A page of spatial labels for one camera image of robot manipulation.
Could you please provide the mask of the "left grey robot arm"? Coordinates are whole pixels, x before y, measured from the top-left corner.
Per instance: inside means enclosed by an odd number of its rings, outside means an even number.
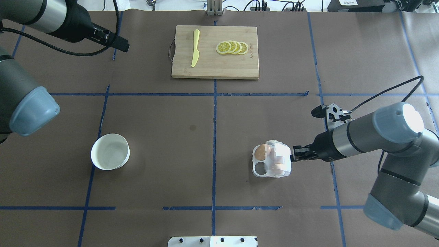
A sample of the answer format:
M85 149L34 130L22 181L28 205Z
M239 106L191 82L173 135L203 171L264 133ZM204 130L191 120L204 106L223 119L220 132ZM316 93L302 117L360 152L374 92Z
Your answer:
M109 48L122 52L129 50L129 43L119 36L120 13L116 13L116 31L112 32L92 22L89 12L76 0L2 0L1 20L28 26L71 43L88 39L102 45L102 49L79 53L61 49L23 31L1 26L1 32L15 33L36 41L61 53L90 57ZM0 61L0 132L1 143L11 133L29 136L49 123L60 113L60 106L45 87L36 80L5 50L1 49Z

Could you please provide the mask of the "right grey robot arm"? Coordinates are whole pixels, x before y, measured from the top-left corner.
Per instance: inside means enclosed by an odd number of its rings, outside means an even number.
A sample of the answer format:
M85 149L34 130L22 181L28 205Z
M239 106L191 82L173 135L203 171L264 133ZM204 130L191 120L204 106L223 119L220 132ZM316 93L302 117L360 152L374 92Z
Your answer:
M409 103L395 103L294 146L290 160L338 161L375 150L387 153L364 205L364 214L391 230L403 225L439 236L438 198L420 191L429 168L438 166L438 135L424 127Z

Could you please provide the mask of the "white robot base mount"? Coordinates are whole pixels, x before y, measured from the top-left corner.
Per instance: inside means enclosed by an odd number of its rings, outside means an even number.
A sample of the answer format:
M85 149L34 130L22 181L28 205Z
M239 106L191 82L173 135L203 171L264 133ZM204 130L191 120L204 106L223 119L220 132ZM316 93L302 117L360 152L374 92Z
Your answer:
M256 236L176 236L168 247L258 247Z

